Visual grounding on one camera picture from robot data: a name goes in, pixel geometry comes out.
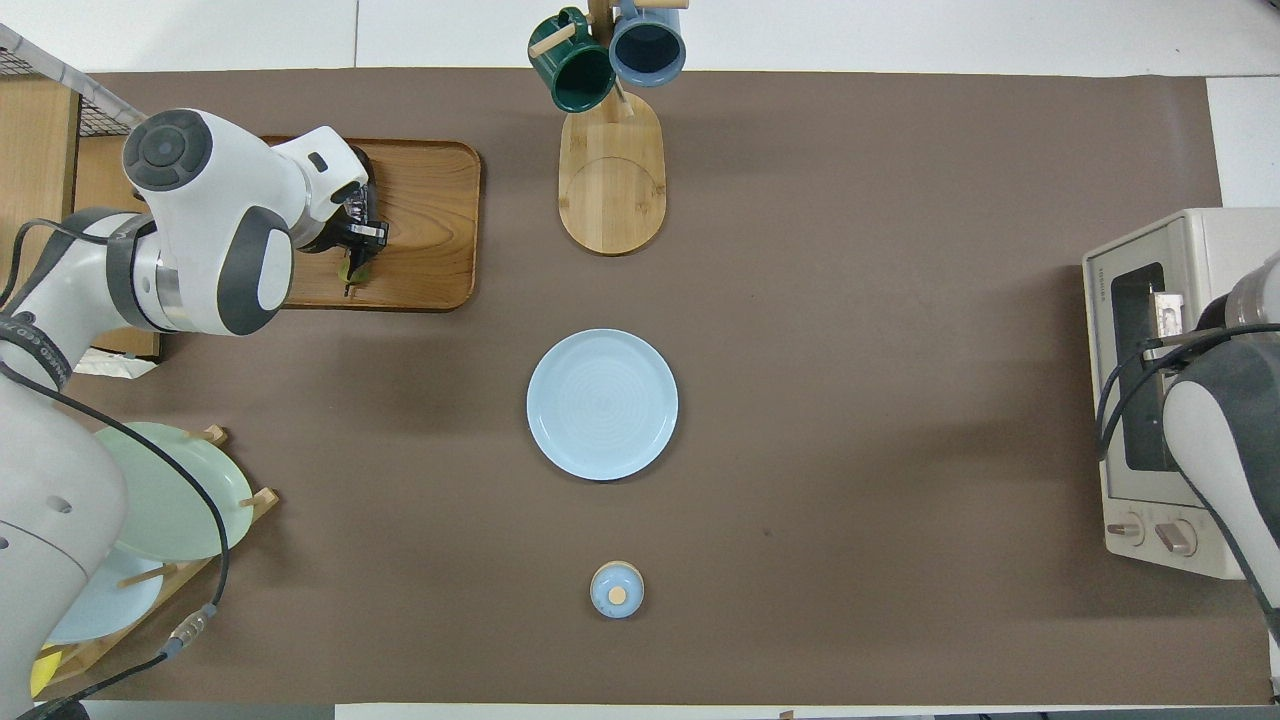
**oven window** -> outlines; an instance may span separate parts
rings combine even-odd
[[[1160,263],[1138,268],[1111,281],[1111,309],[1119,360],[1133,354],[1139,342],[1156,336],[1155,319],[1151,316],[1151,293],[1164,290],[1165,269]],[[1133,363],[1120,373],[1120,396],[1126,395],[1140,375],[1140,363]],[[1133,470],[1178,471],[1178,465],[1165,447],[1161,396],[1160,378],[1152,378],[1124,409],[1121,436],[1124,456]]]

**green plate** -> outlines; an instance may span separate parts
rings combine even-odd
[[[227,525],[227,544],[248,532],[252,507],[239,501],[252,496],[248,482],[225,452],[200,438],[157,423],[128,423],[183,466],[214,500]],[[105,428],[96,433],[124,471],[129,514],[115,547],[160,562],[188,562],[218,555],[218,529],[196,491],[150,450],[124,433]]]

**plate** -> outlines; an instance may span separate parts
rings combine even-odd
[[[49,634],[51,644],[70,644],[110,635],[138,621],[151,610],[164,578],[151,578],[124,589],[115,587],[123,579],[159,568],[152,560],[138,557],[120,548],[113,550],[99,566],[70,610]]]
[[[662,355],[614,329],[571,334],[529,380],[529,430],[562,470],[616,480],[653,462],[676,429],[676,378]]]
[[[157,423],[128,423],[128,427],[196,478],[223,515],[227,546],[234,547],[253,520],[253,509],[241,507],[239,501],[253,493],[232,459],[179,428]],[[182,475],[114,428],[99,430],[97,439],[124,471],[128,486],[129,514],[115,547],[160,562],[189,562],[218,555],[218,529],[209,507]]]

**cable connector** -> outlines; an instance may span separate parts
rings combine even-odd
[[[187,615],[187,619],[179,623],[178,626],[169,633],[169,639],[165,641],[159,655],[165,656],[165,660],[178,655],[178,652],[183,648],[196,642],[196,637],[205,630],[205,626],[209,625],[209,620],[216,614],[216,606],[205,605],[200,610]]]

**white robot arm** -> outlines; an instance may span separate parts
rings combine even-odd
[[[269,147],[200,110],[128,137],[125,174],[151,215],[84,210],[55,232],[0,311],[0,363],[60,389],[100,333],[248,334],[271,319],[311,242],[369,177],[330,128]],[[110,455],[50,401],[0,377],[0,719],[31,708],[45,638],[124,523]]]
[[[1228,329],[1277,320],[1280,255],[1225,301]],[[1238,336],[1193,360],[1165,397],[1164,429],[1280,639],[1280,334]]]

